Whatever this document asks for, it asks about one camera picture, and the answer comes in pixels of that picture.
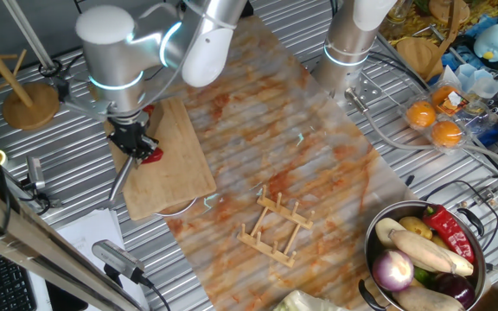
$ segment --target red onion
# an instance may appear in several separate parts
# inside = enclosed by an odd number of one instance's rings
[[[457,299],[465,308],[469,308],[476,298],[472,284],[465,277],[451,273],[436,276],[432,289]]]
[[[411,284],[414,266],[404,252],[384,251],[373,262],[372,275],[383,289],[400,291]]]

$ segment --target metal slotted table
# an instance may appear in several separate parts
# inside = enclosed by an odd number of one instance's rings
[[[309,69],[312,70],[322,53],[322,43],[331,20],[329,1],[251,1],[255,14],[260,16],[279,40]],[[381,38],[373,51],[397,57],[394,50]],[[80,51],[60,57],[65,66]],[[83,59],[74,67],[84,69]],[[371,114],[381,129],[400,143],[426,143],[416,131],[411,130],[397,113],[397,102],[404,102],[419,92],[417,84],[405,73],[387,64],[368,60],[365,77],[381,90],[381,96],[370,101]],[[37,67],[22,70],[17,78],[21,83],[41,79]],[[39,156],[49,197],[60,198],[63,207],[51,209],[43,218],[58,228],[88,214],[96,208],[117,211],[126,249],[141,259],[150,280],[163,293],[173,310],[214,309],[200,285],[191,266],[164,220],[158,216],[132,221],[122,197],[115,204],[107,200],[116,171],[105,139],[103,126],[98,121],[63,108],[54,120],[39,130],[21,131],[10,128],[1,116],[1,105],[9,94],[8,87],[0,91],[0,149],[9,162],[6,168],[18,179],[26,176],[25,156]],[[75,83],[76,95],[87,93],[85,83]],[[350,119],[357,124],[367,139],[381,153],[386,162],[404,181],[414,175],[410,185],[418,196],[425,195],[447,181],[462,179],[475,187],[485,187],[495,181],[495,168],[482,155],[456,152],[444,155],[434,150],[406,151],[394,149],[384,143],[372,130],[368,121],[356,110],[346,109]],[[467,200],[471,192],[460,186],[445,189],[431,200],[454,206]],[[485,244],[492,234],[495,218],[486,207],[471,207],[484,225],[486,233],[480,239]],[[489,263],[498,264],[498,234],[486,252]],[[498,281],[498,269],[490,274],[492,282]],[[146,289],[145,294],[153,309],[163,309],[158,297]]]

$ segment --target cooking pot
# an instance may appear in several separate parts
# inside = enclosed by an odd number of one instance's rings
[[[425,208],[431,204],[432,203],[421,200],[402,201],[386,207],[372,220],[372,223],[368,227],[367,236],[364,242],[364,255],[367,260],[367,267],[368,271],[370,272],[370,276],[372,275],[372,265],[374,264],[374,260],[380,255],[382,251],[385,250],[385,247],[381,244],[381,242],[378,240],[378,236],[376,235],[375,226],[378,223],[378,221],[384,218],[390,218],[399,221],[400,219],[406,216],[415,216],[421,219]],[[469,210],[466,210],[465,215],[470,219],[470,222],[478,228],[478,232],[482,234],[483,227],[481,225],[481,221]],[[476,298],[474,300],[474,303],[472,303],[472,305],[469,308],[467,308],[467,310],[471,310],[482,297],[483,290],[485,287],[485,280],[487,277],[487,270],[485,267],[485,257],[483,255],[482,247],[480,246],[480,243],[478,242],[474,233],[472,233],[472,231],[459,218],[454,217],[454,219],[463,229],[466,238],[468,238],[470,244],[472,245],[472,250],[474,250],[474,255],[476,256],[476,261],[473,263],[474,274],[472,276],[467,277],[467,279],[472,284],[474,289],[476,289],[475,291]],[[393,299],[393,296],[389,291],[384,290],[382,287],[378,286],[378,283],[375,280],[373,280],[373,282],[380,290],[380,293],[389,301],[389,303],[391,303],[397,309],[405,311]],[[361,292],[362,298],[364,298],[364,300],[373,310],[386,311],[386,307],[380,306],[380,304],[376,302],[372,294],[368,292],[368,290],[364,286],[363,280],[359,282],[359,291]]]

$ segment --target metal pot handle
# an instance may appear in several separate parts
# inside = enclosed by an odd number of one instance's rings
[[[458,212],[463,213],[464,216],[468,219],[468,221],[474,225],[474,227],[477,229],[477,234],[480,237],[483,237],[483,233],[485,232],[485,228],[483,228],[483,223],[482,221],[477,218],[477,216],[471,212],[469,209],[466,208],[459,208],[457,209]]]
[[[362,279],[359,281],[359,291],[361,292],[361,296],[364,301],[366,301],[368,306],[370,306],[370,308],[372,308],[374,311],[387,311],[386,307],[382,307],[381,305],[379,305],[372,294],[370,294],[367,287],[364,286],[364,280]]]

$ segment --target blue plush toy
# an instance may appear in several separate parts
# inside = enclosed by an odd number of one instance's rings
[[[489,27],[476,39],[474,43],[474,53],[477,57],[498,61],[498,24]]]

